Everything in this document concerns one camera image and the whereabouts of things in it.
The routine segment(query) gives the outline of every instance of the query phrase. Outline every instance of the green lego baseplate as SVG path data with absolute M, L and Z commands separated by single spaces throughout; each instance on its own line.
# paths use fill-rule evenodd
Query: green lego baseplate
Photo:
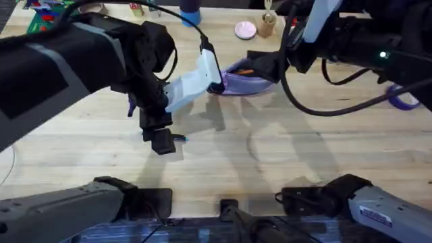
M 51 6 L 51 11 L 57 14 L 60 14 L 68 5 L 70 5 L 70 3 L 73 3 L 73 1 L 64 1 L 63 2 L 64 5 L 53 5 Z M 79 12 L 77 10 L 74 10 L 72 12 L 72 15 L 77 15 L 79 14 Z M 35 32 L 39 32 L 41 31 L 41 27 L 46 27 L 47 30 L 51 29 L 53 27 L 53 23 L 48 22 L 48 21 L 44 21 L 40 15 L 35 14 L 33 17 L 33 20 L 31 21 L 30 25 L 27 28 L 27 33 L 35 33 Z

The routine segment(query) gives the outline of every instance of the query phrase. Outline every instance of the sticker label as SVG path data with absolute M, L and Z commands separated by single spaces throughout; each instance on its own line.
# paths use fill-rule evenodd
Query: sticker label
M 388 227 L 393 226 L 391 217 L 388 217 L 387 215 L 376 212 L 375 210 L 366 208 L 364 206 L 359 206 L 359 208 L 360 208 L 361 215 L 368 217 L 369 219 L 378 221 L 379 223 L 382 223 L 383 225 L 386 225 Z

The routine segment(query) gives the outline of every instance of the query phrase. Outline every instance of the pink lid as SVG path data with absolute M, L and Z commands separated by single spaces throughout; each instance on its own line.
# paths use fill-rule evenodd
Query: pink lid
M 249 21 L 238 22 L 234 28 L 234 32 L 238 38 L 248 40 L 255 36 L 257 27 Z

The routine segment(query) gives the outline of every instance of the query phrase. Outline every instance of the wooden cup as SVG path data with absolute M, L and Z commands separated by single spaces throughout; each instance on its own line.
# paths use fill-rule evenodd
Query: wooden cup
M 258 35 L 267 38 L 273 34 L 273 29 L 276 24 L 276 16 L 271 15 L 271 17 L 265 17 L 265 14 L 263 14 L 260 18 L 260 23 L 258 27 Z

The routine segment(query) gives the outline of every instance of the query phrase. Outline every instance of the wood grain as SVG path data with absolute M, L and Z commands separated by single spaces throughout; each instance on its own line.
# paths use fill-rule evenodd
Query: wood grain
M 150 16 L 146 12 L 137 18 L 127 5 L 107 9 L 137 24 Z M 221 67 L 247 50 L 278 50 L 278 34 L 249 41 L 234 36 L 237 22 L 256 22 L 262 11 L 202 8 L 201 14 L 200 27 L 215 45 Z M 18 6 L 1 37 L 25 33 L 31 18 L 32 11 Z M 167 14 L 154 21 L 167 26 L 179 49 L 173 76 L 193 70 L 198 34 Z M 355 70 L 329 67 L 335 79 Z M 373 74 L 330 86 L 318 63 L 307 75 L 290 69 L 287 77 L 302 103 L 321 110 L 357 104 L 386 87 L 377 85 Z M 283 186 L 325 183 L 353 173 L 432 209 L 432 113 L 422 107 L 403 112 L 382 103 L 341 117 L 313 117 L 293 107 L 280 85 L 252 97 L 204 94 L 174 113 L 171 130 L 189 141 L 177 143 L 178 152 L 164 156 L 142 142 L 138 116 L 127 118 L 127 108 L 127 97 L 101 90 L 23 137 L 16 142 L 16 167 L 0 187 L 0 197 L 79 186 L 106 175 L 142 187 L 172 188 L 173 217 L 215 216 L 221 198 L 237 198 L 243 209 L 268 215 L 282 213 L 273 194 Z M 2 158 L 4 170 L 10 162 Z

